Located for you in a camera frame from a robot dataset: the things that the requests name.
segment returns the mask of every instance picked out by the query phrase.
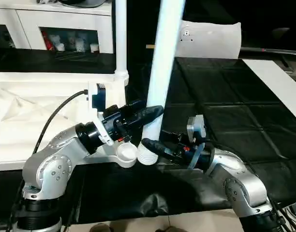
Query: white vertical pipe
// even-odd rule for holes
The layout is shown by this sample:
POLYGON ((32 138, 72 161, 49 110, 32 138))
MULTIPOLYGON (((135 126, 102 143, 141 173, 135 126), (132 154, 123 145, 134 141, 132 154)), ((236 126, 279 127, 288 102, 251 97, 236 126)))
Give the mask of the white vertical pipe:
MULTIPOLYGON (((184 5, 185 0, 162 0, 161 2, 147 107, 165 106, 184 5)), ((162 118, 163 116, 160 116, 152 123, 145 125, 142 138, 158 140, 162 118)), ((158 156, 140 144, 137 158, 142 164, 151 165, 157 161, 158 156)))
POLYGON ((116 0, 116 71, 124 77, 127 71, 127 0, 116 0))

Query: white plastic bracket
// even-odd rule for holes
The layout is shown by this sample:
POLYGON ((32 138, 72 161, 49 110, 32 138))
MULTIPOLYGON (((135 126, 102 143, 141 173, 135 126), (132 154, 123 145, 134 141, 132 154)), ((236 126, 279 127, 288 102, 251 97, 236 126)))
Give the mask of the white plastic bracket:
POLYGON ((104 144, 108 144, 109 146, 112 146, 114 144, 114 141, 110 138, 102 121, 99 119, 99 117, 103 117, 103 115, 98 113, 98 110, 92 107, 92 96, 97 94, 98 94, 97 83, 88 82, 88 104, 89 104, 89 114, 90 114, 91 120, 95 124, 96 128, 100 133, 100 136, 99 136, 100 140, 104 144))

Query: white shelf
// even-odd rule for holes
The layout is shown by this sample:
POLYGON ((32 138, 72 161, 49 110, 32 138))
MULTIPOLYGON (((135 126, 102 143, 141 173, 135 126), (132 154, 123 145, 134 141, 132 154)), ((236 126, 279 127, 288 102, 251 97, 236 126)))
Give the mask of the white shelf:
POLYGON ((0 0, 0 9, 53 11, 108 16, 111 16, 111 5, 111 1, 106 1, 104 4, 96 8, 75 8, 64 6, 60 2, 52 4, 37 4, 36 0, 0 0))

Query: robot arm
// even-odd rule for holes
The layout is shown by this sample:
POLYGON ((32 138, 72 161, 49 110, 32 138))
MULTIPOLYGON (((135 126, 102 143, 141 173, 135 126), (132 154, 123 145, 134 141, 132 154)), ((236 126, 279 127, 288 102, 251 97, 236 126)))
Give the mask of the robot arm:
POLYGON ((159 141, 143 139, 142 144, 151 152, 167 158, 174 163, 198 168, 222 186, 227 199, 239 217, 244 231, 283 231, 285 224, 279 217, 267 197, 263 182, 251 173, 244 162, 229 151, 217 149, 204 150, 205 138, 202 120, 199 117, 189 120, 188 135, 162 131, 161 141, 177 144, 171 151, 159 141))
POLYGON ((16 212, 14 231, 57 232, 61 228, 59 197, 75 166, 97 148, 112 141, 130 141, 132 131, 152 122, 163 113, 162 106, 145 108, 136 101, 118 109, 106 109, 99 121, 77 124, 56 135, 41 151, 25 163, 22 175, 20 207, 16 212))

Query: black tablecloth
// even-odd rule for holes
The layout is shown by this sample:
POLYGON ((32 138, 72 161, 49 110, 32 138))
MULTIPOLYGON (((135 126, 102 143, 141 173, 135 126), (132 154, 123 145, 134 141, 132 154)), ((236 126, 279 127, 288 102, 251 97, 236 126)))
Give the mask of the black tablecloth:
MULTIPOLYGON (((0 72, 113 73, 108 54, 0 50, 0 72)), ((151 57, 129 64, 127 100, 146 99, 151 57)), ((185 132, 188 117, 204 114, 211 138, 250 159, 274 200, 296 202, 296 118, 241 60, 177 58, 163 129, 185 132)), ((139 142, 141 132, 133 137, 139 142)), ((0 172, 0 226, 5 224, 21 171, 0 172)), ((61 199, 65 222, 229 208, 221 187, 199 170, 175 165, 123 169, 114 163, 80 165, 61 199)))

